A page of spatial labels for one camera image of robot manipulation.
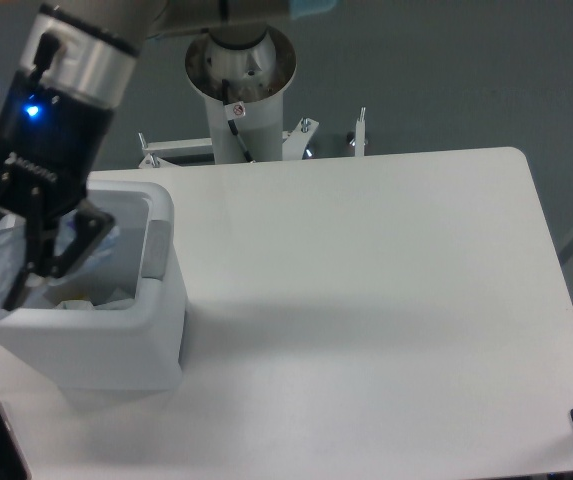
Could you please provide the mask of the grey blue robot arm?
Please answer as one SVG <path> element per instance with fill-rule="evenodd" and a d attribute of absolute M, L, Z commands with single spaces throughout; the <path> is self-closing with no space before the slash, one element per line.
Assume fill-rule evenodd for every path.
<path fill-rule="evenodd" d="M 0 112 L 0 318 L 78 270 L 115 220 L 87 179 L 143 45 L 190 35 L 190 78 L 231 113 L 276 95 L 295 72 L 270 24 L 330 1 L 46 1 Z"/>

